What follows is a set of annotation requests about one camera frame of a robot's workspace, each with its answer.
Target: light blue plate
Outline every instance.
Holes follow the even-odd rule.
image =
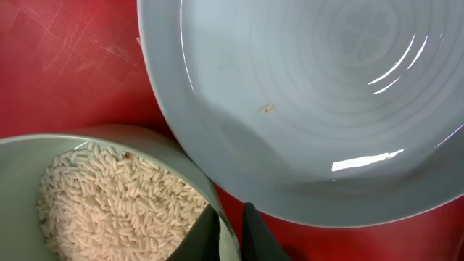
[[[464,1],[139,0],[138,14],[170,127],[241,201],[357,227],[464,192]]]

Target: bowl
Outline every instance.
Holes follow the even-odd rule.
[[[144,157],[194,187],[220,216],[221,237],[224,238],[220,242],[221,255],[237,256],[238,241],[213,185],[179,145],[147,129],[102,125],[67,134],[0,139],[0,259],[46,261],[56,258],[45,245],[36,210],[40,178],[55,156],[89,141]]]

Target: red table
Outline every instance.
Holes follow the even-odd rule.
[[[152,93],[136,1],[0,0],[0,138],[98,123],[172,136]],[[243,204],[218,188],[237,234]],[[263,215],[295,260],[456,260],[464,199],[403,221],[357,229]]]

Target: rice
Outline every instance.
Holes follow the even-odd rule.
[[[46,168],[37,209],[61,260],[166,260],[206,205],[166,169],[89,142]]]

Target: crumb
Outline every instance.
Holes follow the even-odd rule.
[[[274,104],[269,104],[269,105],[267,105],[266,107],[262,108],[262,109],[261,109],[261,112],[262,112],[262,113],[268,113],[268,112],[270,112],[272,109],[274,109]]]
[[[126,152],[126,153],[124,154],[124,158],[125,158],[125,159],[130,159],[132,156],[133,156],[133,154],[130,153],[130,152]]]

